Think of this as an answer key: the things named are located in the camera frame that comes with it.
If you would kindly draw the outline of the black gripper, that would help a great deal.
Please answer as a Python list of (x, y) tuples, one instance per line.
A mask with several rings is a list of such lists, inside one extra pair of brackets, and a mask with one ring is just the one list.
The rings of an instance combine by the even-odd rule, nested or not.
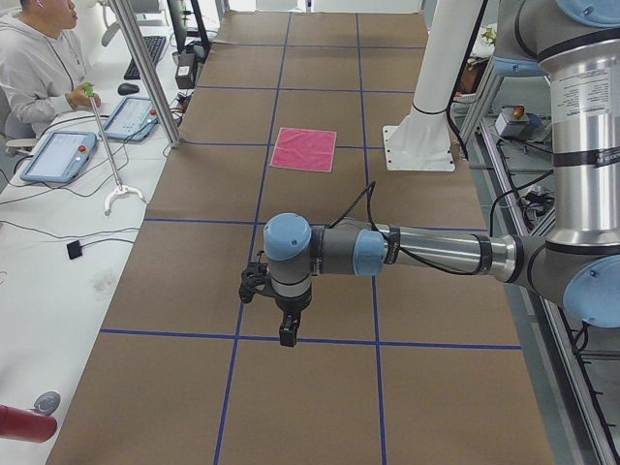
[(297, 327), (301, 322), (301, 312), (311, 303), (311, 293), (305, 292), (298, 296), (275, 297), (277, 307), (283, 312), (279, 327), (279, 341), (282, 347), (294, 347), (297, 340)]

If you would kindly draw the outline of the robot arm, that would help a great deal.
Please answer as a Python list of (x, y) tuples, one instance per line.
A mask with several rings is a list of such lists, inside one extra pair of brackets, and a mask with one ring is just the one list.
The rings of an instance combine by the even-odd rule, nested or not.
[(282, 213), (263, 230), (264, 293), (296, 342), (311, 279), (374, 276), (387, 264), (492, 275), (592, 326), (619, 325), (619, 5), (615, 1), (504, 1), (498, 63), (551, 80), (555, 224), (545, 237), (451, 234), (339, 220), (312, 227)]

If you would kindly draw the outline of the person's hand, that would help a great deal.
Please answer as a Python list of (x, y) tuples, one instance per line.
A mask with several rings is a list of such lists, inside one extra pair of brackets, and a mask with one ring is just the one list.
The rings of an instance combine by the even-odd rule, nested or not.
[(101, 105), (100, 96), (97, 93), (93, 93), (89, 96), (84, 85), (81, 85), (73, 91), (66, 93), (65, 98), (73, 110), (91, 108), (92, 103), (95, 103), (96, 108)]

